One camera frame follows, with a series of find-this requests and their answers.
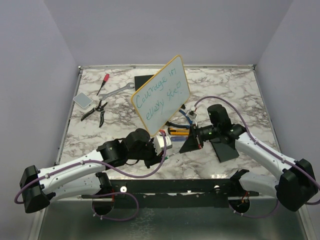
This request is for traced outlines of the yellow framed whiteboard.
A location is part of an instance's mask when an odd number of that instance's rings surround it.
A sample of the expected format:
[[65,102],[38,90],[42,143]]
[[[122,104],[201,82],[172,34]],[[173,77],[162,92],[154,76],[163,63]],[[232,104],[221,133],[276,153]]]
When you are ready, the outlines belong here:
[[132,103],[145,130],[156,135],[191,95],[183,59],[176,55],[132,96]]

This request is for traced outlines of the white green whiteboard marker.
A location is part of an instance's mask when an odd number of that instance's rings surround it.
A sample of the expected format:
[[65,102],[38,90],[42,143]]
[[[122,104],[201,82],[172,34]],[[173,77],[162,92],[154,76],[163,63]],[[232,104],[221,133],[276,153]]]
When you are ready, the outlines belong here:
[[168,157],[168,159],[169,159],[169,158],[171,158],[171,157],[173,157],[173,156],[176,156],[176,155],[178,155],[178,154],[180,154],[179,151],[178,151],[178,152],[175,152],[175,153],[172,153],[172,154],[169,154],[169,155],[167,155],[166,157]]

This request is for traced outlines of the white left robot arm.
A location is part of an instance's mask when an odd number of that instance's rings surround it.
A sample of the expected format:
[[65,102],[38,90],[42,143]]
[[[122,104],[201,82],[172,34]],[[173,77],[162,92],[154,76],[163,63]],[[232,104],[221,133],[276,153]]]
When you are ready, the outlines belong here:
[[67,163],[42,169],[28,166],[23,171],[14,202],[23,205],[25,213],[30,214],[48,207],[54,200],[78,195],[106,197],[111,186],[103,171],[112,169],[134,178],[134,174],[118,167],[128,160],[144,161],[147,168],[160,167],[170,148],[172,141],[164,132],[150,137],[146,130],[138,128],[127,137],[106,141],[96,150]]

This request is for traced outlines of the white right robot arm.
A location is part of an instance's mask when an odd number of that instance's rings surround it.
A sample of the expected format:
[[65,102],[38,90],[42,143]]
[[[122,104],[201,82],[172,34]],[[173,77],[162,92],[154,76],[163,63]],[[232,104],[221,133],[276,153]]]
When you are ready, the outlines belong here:
[[309,161],[295,160],[260,142],[244,126],[233,124],[221,104],[209,106],[207,112],[211,124],[205,127],[191,125],[180,153],[200,150],[206,141],[217,140],[251,157],[271,173],[270,176],[247,170],[236,173],[233,175],[235,180],[229,184],[234,195],[257,192],[276,198],[285,208],[296,212],[318,193],[319,187]]

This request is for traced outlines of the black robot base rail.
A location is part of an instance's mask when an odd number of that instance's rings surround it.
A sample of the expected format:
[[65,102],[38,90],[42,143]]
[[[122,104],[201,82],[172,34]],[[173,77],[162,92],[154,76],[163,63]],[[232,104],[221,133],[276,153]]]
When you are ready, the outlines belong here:
[[134,179],[110,183],[115,192],[126,187],[140,208],[227,208],[228,198],[240,200],[246,193],[230,179]]

